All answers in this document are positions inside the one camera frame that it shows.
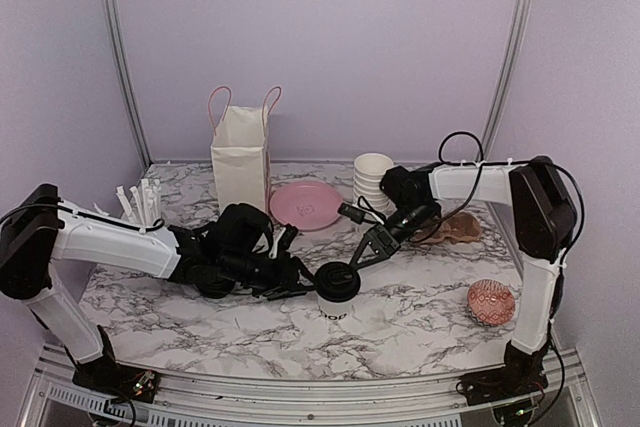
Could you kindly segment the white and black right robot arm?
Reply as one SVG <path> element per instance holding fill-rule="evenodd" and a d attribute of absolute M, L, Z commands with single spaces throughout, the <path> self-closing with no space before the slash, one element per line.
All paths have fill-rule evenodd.
<path fill-rule="evenodd" d="M 523 266 L 519 316 L 495 385 L 515 395 L 534 378 L 550 346 L 550 328 L 561 303 L 565 260 L 578 235 L 579 206 L 562 179 L 565 172 L 546 156 L 528 161 L 446 164 L 388 170 L 381 191 L 395 212 L 375 223 L 350 260 L 355 269 L 391 258 L 419 229 L 443 224 L 442 200 L 480 201 L 512 210 Z"/>

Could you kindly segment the black cup lid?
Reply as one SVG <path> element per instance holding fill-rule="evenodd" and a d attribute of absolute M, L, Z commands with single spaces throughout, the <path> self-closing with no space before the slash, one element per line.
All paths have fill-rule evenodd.
<path fill-rule="evenodd" d="M 330 302 L 346 302 L 360 291 L 361 278 L 358 271 L 344 262 L 328 262 L 314 275 L 316 292 Z"/>

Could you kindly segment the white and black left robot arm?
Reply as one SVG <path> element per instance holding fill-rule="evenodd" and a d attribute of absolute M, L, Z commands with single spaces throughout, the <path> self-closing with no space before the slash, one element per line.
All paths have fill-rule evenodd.
<path fill-rule="evenodd" d="M 195 287 L 210 298 L 236 286 L 255 297 L 304 295 L 314 279 L 288 249 L 298 234 L 277 231 L 269 216 L 246 203 L 228 205 L 201 227 L 135 226 L 66 202 L 42 184 L 1 219 L 1 291 L 24 302 L 67 349 L 79 373 L 106 392 L 125 385 L 103 328 L 91 322 L 55 274 L 54 260 L 104 264 Z"/>

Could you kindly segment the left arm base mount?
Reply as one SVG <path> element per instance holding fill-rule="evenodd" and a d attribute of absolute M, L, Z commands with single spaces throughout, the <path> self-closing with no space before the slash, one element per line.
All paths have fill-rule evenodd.
<path fill-rule="evenodd" d="M 98 325 L 97 328 L 103 351 L 96 360 L 79 363 L 65 348 L 75 369 L 73 383 L 90 390 L 113 394 L 124 400 L 151 404 L 156 396 L 160 374 L 154 370 L 117 362 L 108 334 L 102 326 Z"/>

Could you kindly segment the white paper coffee cup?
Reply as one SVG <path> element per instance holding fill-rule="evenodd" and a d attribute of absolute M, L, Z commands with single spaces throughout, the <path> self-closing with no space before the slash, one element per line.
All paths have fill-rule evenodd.
<path fill-rule="evenodd" d="M 317 303 L 320 317 L 329 323 L 340 324 L 353 317 L 354 298 L 337 302 L 318 295 Z"/>

